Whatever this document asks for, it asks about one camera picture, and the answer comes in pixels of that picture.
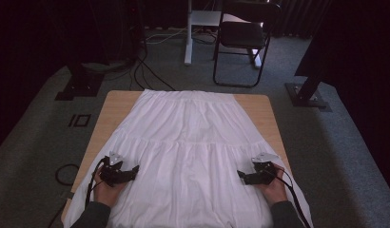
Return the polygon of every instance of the human hand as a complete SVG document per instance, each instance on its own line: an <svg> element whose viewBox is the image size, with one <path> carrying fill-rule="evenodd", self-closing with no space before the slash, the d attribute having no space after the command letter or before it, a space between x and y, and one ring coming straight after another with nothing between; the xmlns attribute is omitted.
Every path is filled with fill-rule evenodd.
<svg viewBox="0 0 390 228"><path fill-rule="evenodd" d="M102 168L103 166L94 174L94 180L96 182L96 187L94 188L94 201L101 202L112 208L118 200L122 190L127 186L127 182L114 184L113 187L109 186L100 178Z"/></svg>
<svg viewBox="0 0 390 228"><path fill-rule="evenodd" d="M278 170L277 177L283 177L283 168L274 163L275 168ZM276 202L287 201L287 195L284 190L284 183L275 178L268 185L265 184L255 184L256 188L260 189L263 192L263 195L266 198L269 206L272 206Z"/></svg>

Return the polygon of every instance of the sleeve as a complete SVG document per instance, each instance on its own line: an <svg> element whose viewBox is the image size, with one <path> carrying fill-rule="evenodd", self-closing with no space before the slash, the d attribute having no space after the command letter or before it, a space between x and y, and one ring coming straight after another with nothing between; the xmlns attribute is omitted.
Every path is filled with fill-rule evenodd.
<svg viewBox="0 0 390 228"><path fill-rule="evenodd" d="M72 228L91 227L103 228L107 227L111 208L103 203L91 201L86 210L82 213L79 219L71 226Z"/></svg>
<svg viewBox="0 0 390 228"><path fill-rule="evenodd" d="M303 228L302 221L297 216L290 201L281 201L272 205L271 213L274 228Z"/></svg>

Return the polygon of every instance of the black chair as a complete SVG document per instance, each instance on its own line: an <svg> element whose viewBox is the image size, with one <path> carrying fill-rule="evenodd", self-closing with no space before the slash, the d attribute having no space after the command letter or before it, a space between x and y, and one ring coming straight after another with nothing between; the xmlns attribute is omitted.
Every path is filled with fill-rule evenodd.
<svg viewBox="0 0 390 228"><path fill-rule="evenodd" d="M256 1L226 1L222 8L222 14L219 22L218 37L216 40L215 51L213 59L215 61L213 67L213 81L220 86L240 86L240 87L254 87L260 80L263 72L263 65L265 62L266 53L269 46L271 31L274 28L281 7L266 2ZM232 15L240 18L242 22L226 21L224 17ZM256 49L257 53L252 56L251 64L255 63L255 58L264 48L263 60L258 74L257 82L253 85L236 85L221 83L216 80L216 68L218 64L219 53L224 54L242 54L236 52L220 52L220 44L227 48L244 48L247 52L253 54L252 49Z"/></svg>

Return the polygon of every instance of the white fabric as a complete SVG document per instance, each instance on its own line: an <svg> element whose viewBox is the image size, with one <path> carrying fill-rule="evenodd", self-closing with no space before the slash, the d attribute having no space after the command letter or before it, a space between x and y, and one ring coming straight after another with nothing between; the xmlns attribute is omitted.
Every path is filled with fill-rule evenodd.
<svg viewBox="0 0 390 228"><path fill-rule="evenodd" d="M263 195L244 185L237 170L253 173L252 157L275 152L231 94L145 90L76 190L65 227L82 214L90 173L109 151L124 157L122 170L140 164L140 171L113 207L108 227L272 226Z"/></svg>

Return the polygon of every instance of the gray carpet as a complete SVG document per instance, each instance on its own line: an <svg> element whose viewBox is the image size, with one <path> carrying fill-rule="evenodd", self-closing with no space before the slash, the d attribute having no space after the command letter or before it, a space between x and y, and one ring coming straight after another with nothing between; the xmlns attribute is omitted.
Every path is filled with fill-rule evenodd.
<svg viewBox="0 0 390 228"><path fill-rule="evenodd" d="M210 41L207 36L198 38ZM185 66L184 38L148 45L145 62L177 90L267 95L293 175L310 204L316 227L390 227L390 189L336 89L326 84L319 87L332 112L291 104L284 83L305 80L293 75L308 44L308 40L298 38L272 39L262 81L254 88L214 85L211 45L195 43L192 65ZM222 58L221 67L225 63L236 67L230 71L242 74L240 82L248 82L251 74L257 74L246 57L234 58L244 64L234 66L234 62ZM145 85L141 70L139 67L136 75ZM169 90L145 67L143 70L153 89ZM65 202L64 193L70 189L56 181L56 170L68 163L80 164L109 91L141 89L131 83L133 72L134 69L109 73L97 97L77 97L68 102L54 101L68 82L68 70L63 67L48 79L0 147L0 227L49 225ZM73 115L90 115L88 125L70 125ZM68 167L59 177L73 182L75 174L76 170ZM60 217L52 227L62 227Z"/></svg>

